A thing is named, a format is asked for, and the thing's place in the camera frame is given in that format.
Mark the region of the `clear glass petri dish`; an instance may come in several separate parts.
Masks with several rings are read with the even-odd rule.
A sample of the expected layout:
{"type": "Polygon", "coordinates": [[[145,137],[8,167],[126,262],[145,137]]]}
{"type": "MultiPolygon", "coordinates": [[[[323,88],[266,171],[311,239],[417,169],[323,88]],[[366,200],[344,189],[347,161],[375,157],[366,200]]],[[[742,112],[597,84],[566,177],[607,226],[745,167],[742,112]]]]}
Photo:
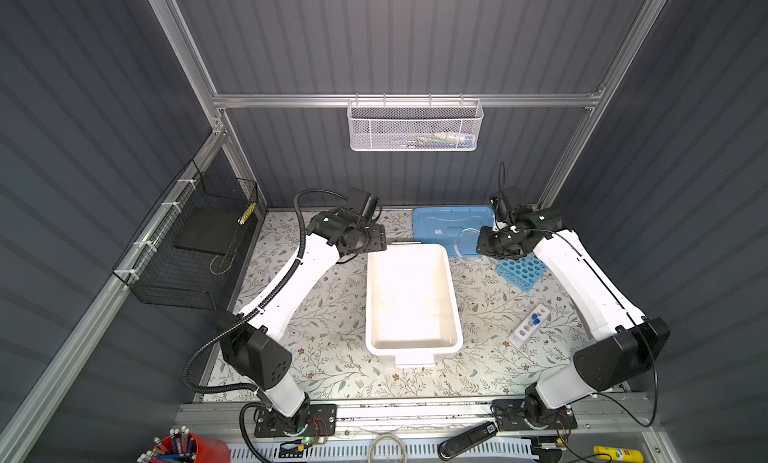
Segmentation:
{"type": "Polygon", "coordinates": [[[459,258],[477,260],[481,255],[477,251],[480,230],[477,228],[465,228],[454,241],[454,250],[459,258]]]}

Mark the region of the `white plastic storage bin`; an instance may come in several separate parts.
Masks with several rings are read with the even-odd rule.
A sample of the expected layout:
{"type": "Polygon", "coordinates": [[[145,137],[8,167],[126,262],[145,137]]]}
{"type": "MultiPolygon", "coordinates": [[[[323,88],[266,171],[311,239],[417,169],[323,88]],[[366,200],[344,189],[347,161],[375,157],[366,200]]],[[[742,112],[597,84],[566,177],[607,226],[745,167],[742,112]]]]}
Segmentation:
{"type": "Polygon", "coordinates": [[[367,258],[365,344],[399,368],[434,367],[464,338],[449,259],[439,244],[394,243],[367,258]]]}

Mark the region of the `white small tube rack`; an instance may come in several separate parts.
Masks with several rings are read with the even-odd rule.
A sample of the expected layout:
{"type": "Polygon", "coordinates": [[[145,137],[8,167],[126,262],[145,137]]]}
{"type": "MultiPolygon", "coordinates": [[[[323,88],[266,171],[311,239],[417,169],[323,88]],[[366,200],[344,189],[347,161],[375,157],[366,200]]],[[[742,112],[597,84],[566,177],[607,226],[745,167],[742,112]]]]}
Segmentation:
{"type": "Polygon", "coordinates": [[[518,349],[524,347],[529,340],[551,320],[551,315],[552,311],[548,306],[543,304],[535,306],[522,322],[509,334],[509,343],[518,349]],[[532,314],[537,314],[539,316],[541,321],[539,325],[533,326],[530,323],[532,314]]]}

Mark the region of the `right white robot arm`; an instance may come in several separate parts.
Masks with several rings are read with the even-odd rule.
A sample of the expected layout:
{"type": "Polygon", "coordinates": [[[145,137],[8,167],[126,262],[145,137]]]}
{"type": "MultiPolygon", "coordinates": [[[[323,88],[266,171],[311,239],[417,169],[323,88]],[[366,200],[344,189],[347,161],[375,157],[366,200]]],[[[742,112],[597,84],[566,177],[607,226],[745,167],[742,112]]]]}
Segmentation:
{"type": "Polygon", "coordinates": [[[494,223],[480,230],[477,251],[500,261],[534,255],[567,290],[593,343],[563,368],[530,385],[522,412],[533,429],[555,424],[572,403],[619,383],[656,373],[670,336],[662,318],[648,318],[616,287],[591,257],[576,231],[555,208],[510,203],[499,190],[490,198],[494,223]]]}

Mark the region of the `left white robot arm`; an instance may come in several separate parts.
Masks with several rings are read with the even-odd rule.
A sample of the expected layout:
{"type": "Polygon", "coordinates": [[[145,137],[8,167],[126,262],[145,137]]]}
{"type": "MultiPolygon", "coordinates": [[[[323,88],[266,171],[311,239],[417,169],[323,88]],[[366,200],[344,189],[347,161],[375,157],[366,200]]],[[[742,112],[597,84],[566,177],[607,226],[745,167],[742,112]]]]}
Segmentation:
{"type": "Polygon", "coordinates": [[[288,324],[314,285],[337,264],[387,248],[379,222],[379,199],[351,188],[346,195],[312,188],[297,193],[293,210],[298,247],[275,278],[239,313],[219,319],[217,335],[195,351],[182,370],[184,386],[198,394],[250,391],[286,425],[298,427],[308,418],[310,398],[289,370],[292,354],[280,344],[288,324]],[[209,348],[219,345],[225,362],[246,383],[202,385],[191,370],[209,348]]]}

